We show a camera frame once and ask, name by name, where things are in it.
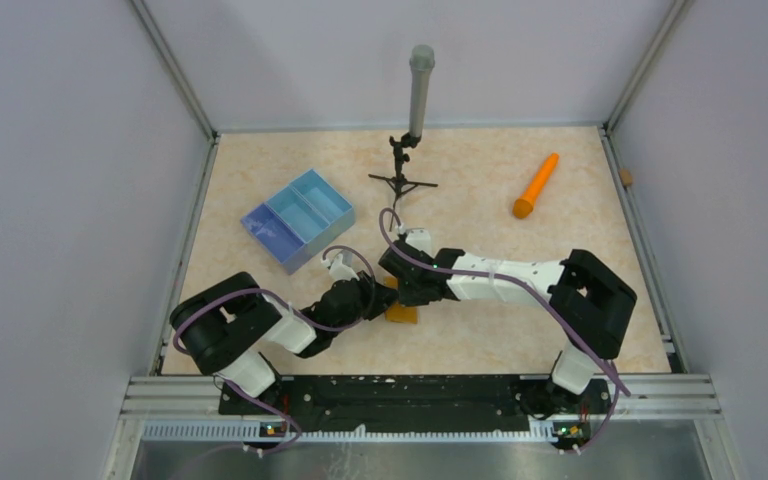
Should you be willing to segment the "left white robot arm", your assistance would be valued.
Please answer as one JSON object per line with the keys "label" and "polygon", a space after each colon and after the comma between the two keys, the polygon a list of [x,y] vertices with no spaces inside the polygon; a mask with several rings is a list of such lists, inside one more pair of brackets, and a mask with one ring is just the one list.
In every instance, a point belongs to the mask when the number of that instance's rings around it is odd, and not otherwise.
{"label": "left white robot arm", "polygon": [[170,314],[172,347],[189,356],[198,371],[229,380],[257,413],[279,404],[278,374],[257,347],[263,342],[307,359],[332,346],[342,332],[386,312],[396,289],[380,283],[369,263],[355,270],[359,253],[329,247],[321,256],[333,283],[303,308],[262,288],[247,272],[234,274],[180,303]]}

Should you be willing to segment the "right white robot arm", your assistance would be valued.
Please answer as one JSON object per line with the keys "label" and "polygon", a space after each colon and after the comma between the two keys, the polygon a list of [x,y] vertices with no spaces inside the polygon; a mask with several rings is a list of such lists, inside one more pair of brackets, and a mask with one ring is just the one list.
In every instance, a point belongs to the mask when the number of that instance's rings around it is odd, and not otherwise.
{"label": "right white robot arm", "polygon": [[520,395],[525,412],[545,419],[572,412],[587,397],[593,376],[607,375],[623,395],[631,392],[614,364],[632,313],[635,291],[592,252],[572,250],[561,260],[493,259],[462,249],[428,253],[428,234],[402,231],[378,264],[398,282],[400,302],[425,306],[442,300],[494,300],[543,308],[567,340],[547,380]]}

